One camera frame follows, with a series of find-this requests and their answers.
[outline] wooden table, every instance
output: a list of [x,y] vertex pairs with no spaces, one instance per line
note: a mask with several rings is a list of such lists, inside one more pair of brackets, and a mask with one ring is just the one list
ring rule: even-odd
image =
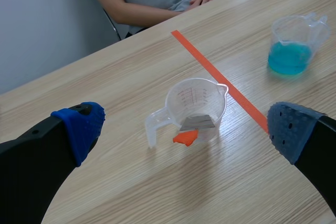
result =
[[[332,36],[309,70],[288,79],[267,68],[271,23],[326,14]],[[211,79],[173,38],[180,30],[264,114],[290,101],[336,117],[336,0],[215,0],[0,96],[0,140],[53,110],[99,102],[98,144],[65,181],[44,223],[336,223],[309,181],[232,99],[220,138],[186,148],[174,126],[148,149],[144,120],[186,78]]]

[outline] gray wall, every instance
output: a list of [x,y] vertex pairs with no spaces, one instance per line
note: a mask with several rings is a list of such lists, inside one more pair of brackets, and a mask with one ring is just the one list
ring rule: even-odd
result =
[[0,94],[117,41],[96,0],[0,0]]

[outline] gray object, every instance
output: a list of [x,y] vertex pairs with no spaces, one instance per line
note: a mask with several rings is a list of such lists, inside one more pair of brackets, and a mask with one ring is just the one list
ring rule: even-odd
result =
[[267,123],[272,143],[292,165],[299,159],[317,120],[323,115],[289,102],[278,102],[268,111]]
[[180,131],[193,131],[208,128],[215,128],[211,117],[209,115],[200,115],[186,118]]

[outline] plastic pitcher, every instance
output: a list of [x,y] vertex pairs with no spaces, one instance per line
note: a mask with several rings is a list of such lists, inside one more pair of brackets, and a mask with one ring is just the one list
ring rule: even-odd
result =
[[180,129],[189,116],[209,115],[216,127],[200,130],[196,141],[212,139],[219,131],[226,110],[227,92],[227,85],[201,78],[187,79],[173,86],[167,94],[165,107],[146,118],[150,148],[156,145],[158,128],[175,124]]
[[297,74],[306,70],[310,61],[330,37],[328,17],[316,20],[316,14],[288,16],[272,25],[272,41],[268,63],[275,72]]

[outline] blue liquid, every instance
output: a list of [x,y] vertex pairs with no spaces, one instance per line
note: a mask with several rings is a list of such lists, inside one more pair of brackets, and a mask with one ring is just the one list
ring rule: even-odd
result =
[[268,64],[275,72],[283,74],[298,74],[309,64],[312,51],[305,44],[290,43],[283,45],[275,43],[268,55]]

